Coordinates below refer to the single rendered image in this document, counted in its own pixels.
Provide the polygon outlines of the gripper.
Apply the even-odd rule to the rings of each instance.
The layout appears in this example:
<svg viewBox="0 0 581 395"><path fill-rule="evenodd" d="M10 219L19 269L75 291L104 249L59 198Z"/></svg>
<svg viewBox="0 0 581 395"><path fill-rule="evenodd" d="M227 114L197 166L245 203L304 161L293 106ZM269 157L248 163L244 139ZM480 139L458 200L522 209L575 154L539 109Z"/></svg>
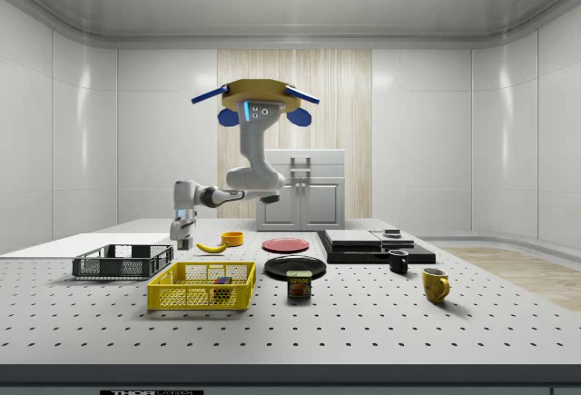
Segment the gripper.
<svg viewBox="0 0 581 395"><path fill-rule="evenodd" d="M193 246L195 225L195 218L176 218L171 224L170 239L176 241L178 246Z"/></svg>

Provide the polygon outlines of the puzzle cube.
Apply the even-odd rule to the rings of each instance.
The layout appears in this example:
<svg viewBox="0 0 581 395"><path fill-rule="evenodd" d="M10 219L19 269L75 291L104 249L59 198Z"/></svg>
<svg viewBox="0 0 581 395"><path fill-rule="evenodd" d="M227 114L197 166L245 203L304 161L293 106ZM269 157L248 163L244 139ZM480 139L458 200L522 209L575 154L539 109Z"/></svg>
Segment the puzzle cube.
<svg viewBox="0 0 581 395"><path fill-rule="evenodd" d="M223 285L231 284L232 277L220 277L215 279L215 287L212 290L212 299L216 302L227 302L231 298L232 289L223 288Z"/></svg>

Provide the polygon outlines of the yellow basket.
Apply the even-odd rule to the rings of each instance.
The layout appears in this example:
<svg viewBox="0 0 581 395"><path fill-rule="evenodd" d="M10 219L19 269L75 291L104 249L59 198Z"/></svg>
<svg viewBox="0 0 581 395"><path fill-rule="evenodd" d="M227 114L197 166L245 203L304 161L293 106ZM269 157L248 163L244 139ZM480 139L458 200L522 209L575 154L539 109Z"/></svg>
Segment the yellow basket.
<svg viewBox="0 0 581 395"><path fill-rule="evenodd" d="M147 284L150 310L245 310L256 285L255 262L176 262ZM214 280L232 277L227 302L212 299Z"/></svg>

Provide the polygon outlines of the dark grey basket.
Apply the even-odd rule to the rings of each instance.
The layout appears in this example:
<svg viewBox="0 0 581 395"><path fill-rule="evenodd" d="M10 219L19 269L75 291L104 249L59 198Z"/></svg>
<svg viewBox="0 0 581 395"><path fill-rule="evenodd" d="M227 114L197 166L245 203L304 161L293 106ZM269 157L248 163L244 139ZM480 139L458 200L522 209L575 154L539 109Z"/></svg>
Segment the dark grey basket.
<svg viewBox="0 0 581 395"><path fill-rule="evenodd" d="M148 279L173 259L161 244L108 244L73 259L73 276L101 280Z"/></svg>

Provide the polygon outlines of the red plate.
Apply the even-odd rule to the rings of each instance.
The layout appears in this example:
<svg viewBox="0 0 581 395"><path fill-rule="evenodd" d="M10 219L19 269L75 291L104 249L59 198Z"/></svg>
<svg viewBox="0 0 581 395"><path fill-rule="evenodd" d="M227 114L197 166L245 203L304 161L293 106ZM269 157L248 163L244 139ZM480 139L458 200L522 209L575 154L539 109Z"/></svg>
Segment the red plate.
<svg viewBox="0 0 581 395"><path fill-rule="evenodd" d="M262 243L262 249L275 253L305 252L310 248L307 241L298 238L273 238Z"/></svg>

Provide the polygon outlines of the black plate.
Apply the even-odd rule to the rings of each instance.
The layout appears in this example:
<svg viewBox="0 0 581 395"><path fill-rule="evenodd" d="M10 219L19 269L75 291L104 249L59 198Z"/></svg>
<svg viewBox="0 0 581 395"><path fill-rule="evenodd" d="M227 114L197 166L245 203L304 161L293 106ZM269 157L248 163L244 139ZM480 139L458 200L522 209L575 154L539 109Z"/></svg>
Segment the black plate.
<svg viewBox="0 0 581 395"><path fill-rule="evenodd" d="M310 271L313 278L322 276L327 265L316 258L299 255L286 255L265 262L264 270L274 277L285 278L288 271Z"/></svg>

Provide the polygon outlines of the flat-sided can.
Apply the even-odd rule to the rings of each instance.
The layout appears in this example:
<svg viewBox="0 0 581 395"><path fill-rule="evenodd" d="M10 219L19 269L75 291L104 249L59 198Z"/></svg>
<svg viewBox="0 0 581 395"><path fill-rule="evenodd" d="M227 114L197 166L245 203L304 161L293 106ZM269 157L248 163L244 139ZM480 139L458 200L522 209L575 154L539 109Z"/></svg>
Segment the flat-sided can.
<svg viewBox="0 0 581 395"><path fill-rule="evenodd" d="M289 298L309 298L312 295L311 271L287 271Z"/></svg>

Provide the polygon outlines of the white cabinet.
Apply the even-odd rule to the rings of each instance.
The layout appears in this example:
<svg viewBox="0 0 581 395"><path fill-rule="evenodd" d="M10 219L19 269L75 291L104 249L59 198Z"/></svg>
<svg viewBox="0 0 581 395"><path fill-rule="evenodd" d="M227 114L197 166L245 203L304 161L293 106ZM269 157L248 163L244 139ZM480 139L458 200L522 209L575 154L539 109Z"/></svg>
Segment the white cabinet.
<svg viewBox="0 0 581 395"><path fill-rule="evenodd" d="M260 231L342 229L345 222L343 149L267 149L285 178L280 200L256 204Z"/></svg>

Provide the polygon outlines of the black stove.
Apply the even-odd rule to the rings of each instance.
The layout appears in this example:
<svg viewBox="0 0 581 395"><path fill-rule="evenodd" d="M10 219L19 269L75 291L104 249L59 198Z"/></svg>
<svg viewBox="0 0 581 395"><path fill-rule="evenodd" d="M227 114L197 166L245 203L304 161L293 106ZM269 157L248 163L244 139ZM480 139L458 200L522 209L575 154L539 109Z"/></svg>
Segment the black stove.
<svg viewBox="0 0 581 395"><path fill-rule="evenodd" d="M435 263L436 254L413 239L393 239L380 231L318 231L328 263L388 263L389 250L403 250L409 263Z"/></svg>

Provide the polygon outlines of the black mug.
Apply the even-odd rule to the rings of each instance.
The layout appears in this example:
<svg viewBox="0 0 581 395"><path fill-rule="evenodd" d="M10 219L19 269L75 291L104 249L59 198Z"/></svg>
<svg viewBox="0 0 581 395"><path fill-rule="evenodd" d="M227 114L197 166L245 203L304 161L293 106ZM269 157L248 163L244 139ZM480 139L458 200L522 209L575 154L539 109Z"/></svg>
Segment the black mug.
<svg viewBox="0 0 581 395"><path fill-rule="evenodd" d="M406 274L408 272L409 253L404 250L389 250L389 267L392 272Z"/></svg>

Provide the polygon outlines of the yellow mug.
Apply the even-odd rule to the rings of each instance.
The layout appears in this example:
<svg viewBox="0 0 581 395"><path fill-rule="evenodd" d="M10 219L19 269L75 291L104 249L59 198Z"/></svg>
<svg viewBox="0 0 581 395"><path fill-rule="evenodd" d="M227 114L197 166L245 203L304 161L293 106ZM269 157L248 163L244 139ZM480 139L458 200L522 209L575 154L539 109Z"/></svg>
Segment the yellow mug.
<svg viewBox="0 0 581 395"><path fill-rule="evenodd" d="M448 274L438 268L424 268L421 275L427 299L442 303L450 292Z"/></svg>

